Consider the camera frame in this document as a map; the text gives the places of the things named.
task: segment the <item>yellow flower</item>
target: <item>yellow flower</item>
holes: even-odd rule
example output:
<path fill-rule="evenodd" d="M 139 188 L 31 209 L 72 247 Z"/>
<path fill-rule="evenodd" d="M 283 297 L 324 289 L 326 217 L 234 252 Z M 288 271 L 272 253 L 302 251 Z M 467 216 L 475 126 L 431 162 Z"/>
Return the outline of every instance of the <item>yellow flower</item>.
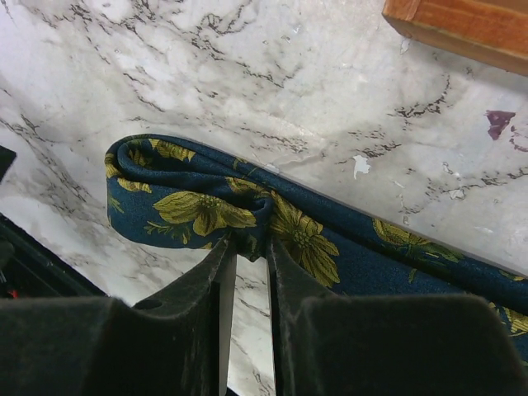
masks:
<path fill-rule="evenodd" d="M 249 211 L 228 204 L 220 198 L 196 192 L 175 192 L 153 205 L 159 215 L 171 224 L 194 221 L 192 229 L 205 237 L 216 229 L 255 227 L 255 216 Z"/>
<path fill-rule="evenodd" d="M 177 144 L 172 144 L 160 139 L 149 139 L 152 148 L 158 151 L 159 155 L 164 158 L 176 158 L 183 161 L 187 158 L 189 161 L 196 154 L 194 151 L 190 151 L 188 148 L 183 148 Z"/>
<path fill-rule="evenodd" d="M 501 310 L 495 305 L 495 303 L 489 303 L 489 308 L 495 310 L 499 318 L 501 317 Z M 522 336 L 523 334 L 528 333 L 528 316 L 525 316 L 513 309 L 502 307 L 504 314 L 507 317 L 508 323 L 506 324 L 509 328 L 510 334 L 512 337 Z"/>
<path fill-rule="evenodd" d="M 372 219 L 374 230 L 380 239 L 402 249 L 408 256 L 424 260 L 427 258 L 438 259 L 443 257 L 450 262 L 458 262 L 464 256 L 458 252 L 452 252 L 447 247 L 433 243 L 425 238 L 408 233 L 395 225 L 385 223 L 378 219 Z"/>
<path fill-rule="evenodd" d="M 248 163 L 248 161 L 246 161 L 245 159 L 241 159 L 241 158 L 235 158 L 234 162 L 233 162 L 233 170 L 234 171 L 237 170 L 237 166 L 238 166 L 239 163 Z"/>
<path fill-rule="evenodd" d="M 148 221 L 143 229 L 147 231 L 148 235 L 152 235 L 153 231 L 168 235 L 172 239 L 179 239 L 181 243 L 187 245 L 191 240 L 191 231 L 186 226 L 177 226 L 172 224 L 157 224 L 153 221 Z"/>
<path fill-rule="evenodd" d="M 113 176 L 121 176 L 121 172 L 114 165 L 114 154 L 108 153 L 105 155 L 105 171 L 106 178 L 110 179 Z"/>
<path fill-rule="evenodd" d="M 126 143 L 127 143 L 128 145 L 133 144 L 133 145 L 139 146 L 139 145 L 141 145 L 141 143 L 143 143 L 143 141 L 144 141 L 144 140 L 143 140 L 142 135 L 138 135 L 138 136 L 136 137 L 136 139 L 129 140 L 129 141 L 127 141 Z"/>
<path fill-rule="evenodd" d="M 528 333 L 528 316 L 504 307 L 504 312 L 510 321 L 510 332 L 512 336 L 521 336 Z"/>
<path fill-rule="evenodd" d="M 285 244 L 294 261 L 322 285 L 329 287 L 339 283 L 336 263 L 330 258 L 339 256 L 339 251 L 336 245 L 321 235 L 323 226 L 274 191 L 271 195 L 275 201 L 271 230 Z"/>
<path fill-rule="evenodd" d="M 150 190 L 150 186 L 146 183 L 141 183 L 139 181 L 126 180 L 123 177 L 118 177 L 117 182 L 119 183 L 121 187 L 123 187 L 127 191 L 131 191 L 131 192 L 145 191 L 148 193 L 152 193 L 152 190 Z"/>
<path fill-rule="evenodd" d="M 141 167 L 147 167 L 152 162 L 152 159 L 146 158 L 140 150 L 130 150 L 129 158 L 133 163 L 140 165 Z"/>
<path fill-rule="evenodd" d="M 237 177 L 226 177 L 225 180 L 235 194 L 250 194 L 255 198 L 262 198 L 263 196 L 270 195 L 264 187 L 260 187 L 258 184 L 251 181 L 239 179 Z"/>
<path fill-rule="evenodd" d="M 525 279 L 522 276 L 513 275 L 513 274 L 511 274 L 509 272 L 506 272 L 506 271 L 503 271 L 503 270 L 499 270 L 499 272 L 501 273 L 502 276 L 505 276 L 506 278 L 509 278 L 512 281 L 520 282 L 520 281 L 523 281 Z"/>
<path fill-rule="evenodd" d="M 124 211 L 121 209 L 121 203 L 111 195 L 110 191 L 106 192 L 106 198 L 109 207 L 114 208 L 120 213 L 124 213 Z"/>

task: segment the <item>purple stain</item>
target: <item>purple stain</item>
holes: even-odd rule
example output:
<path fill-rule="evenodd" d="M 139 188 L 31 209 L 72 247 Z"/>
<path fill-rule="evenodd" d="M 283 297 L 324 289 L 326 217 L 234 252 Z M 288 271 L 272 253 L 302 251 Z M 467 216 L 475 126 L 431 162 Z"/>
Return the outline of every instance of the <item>purple stain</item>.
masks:
<path fill-rule="evenodd" d="M 515 117 L 516 113 L 511 111 L 488 110 L 486 116 L 489 120 L 490 127 L 488 134 L 493 140 L 497 140 L 501 133 L 506 129 L 510 120 Z"/>

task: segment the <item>marble surface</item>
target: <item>marble surface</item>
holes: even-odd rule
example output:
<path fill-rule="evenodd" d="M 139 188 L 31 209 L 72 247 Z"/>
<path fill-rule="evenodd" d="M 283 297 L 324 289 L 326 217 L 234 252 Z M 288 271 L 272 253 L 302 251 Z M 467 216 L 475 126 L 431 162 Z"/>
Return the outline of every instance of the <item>marble surface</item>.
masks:
<path fill-rule="evenodd" d="M 204 252 L 106 221 L 104 152 L 179 135 L 528 275 L 528 79 L 399 36 L 383 0 L 0 0 L 0 211 L 127 303 Z M 229 384 L 274 394 L 263 261 Z"/>

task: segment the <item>blue floral scarf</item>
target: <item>blue floral scarf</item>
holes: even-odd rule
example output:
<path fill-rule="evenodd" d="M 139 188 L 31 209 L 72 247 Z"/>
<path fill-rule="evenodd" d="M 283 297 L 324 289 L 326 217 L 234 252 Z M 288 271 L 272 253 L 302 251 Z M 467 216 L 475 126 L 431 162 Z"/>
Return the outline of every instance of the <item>blue floral scarf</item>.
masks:
<path fill-rule="evenodd" d="M 273 233 L 338 294 L 481 295 L 528 361 L 528 280 L 520 276 L 185 139 L 130 136 L 110 147 L 105 165 L 108 219 L 134 242 L 212 248 L 231 232 L 239 254 L 254 261 Z"/>

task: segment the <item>chipped paint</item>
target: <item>chipped paint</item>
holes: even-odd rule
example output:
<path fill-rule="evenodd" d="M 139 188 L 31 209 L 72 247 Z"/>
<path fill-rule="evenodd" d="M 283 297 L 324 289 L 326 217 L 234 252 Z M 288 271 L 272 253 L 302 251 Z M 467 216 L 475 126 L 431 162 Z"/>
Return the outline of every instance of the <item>chipped paint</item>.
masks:
<path fill-rule="evenodd" d="M 520 133 L 516 132 L 517 129 L 515 126 L 511 127 L 511 132 L 513 133 L 513 136 L 510 138 L 510 143 L 513 146 L 514 150 L 522 151 L 523 153 L 528 153 L 528 146 L 522 146 L 516 142 L 516 139 L 524 139 L 526 140 L 526 137 L 521 135 Z"/>
<path fill-rule="evenodd" d="M 444 168 L 445 173 L 449 173 L 450 175 L 453 174 L 453 171 L 449 169 L 449 163 L 442 163 L 442 167 Z"/>
<path fill-rule="evenodd" d="M 477 229 L 478 231 L 482 231 L 483 233 L 493 233 L 492 229 L 487 229 L 486 227 L 474 227 L 474 229 Z"/>
<path fill-rule="evenodd" d="M 465 193 L 461 188 L 449 191 L 449 197 L 452 200 L 464 200 Z"/>
<path fill-rule="evenodd" d="M 402 44 L 400 45 L 399 54 L 403 55 L 409 50 L 409 46 L 411 44 L 411 39 L 408 39 L 407 37 L 402 40 Z"/>
<path fill-rule="evenodd" d="M 266 164 L 266 166 L 264 167 L 265 170 L 267 170 L 268 172 L 271 172 L 271 173 L 275 173 L 276 175 L 278 175 L 279 173 L 281 173 L 281 171 L 279 170 L 278 167 L 268 163 Z"/>
<path fill-rule="evenodd" d="M 356 165 L 354 166 L 354 179 L 357 179 L 357 173 L 368 173 L 370 165 L 367 163 L 368 158 L 362 157 L 361 155 L 355 155 L 353 158 L 356 161 Z"/>

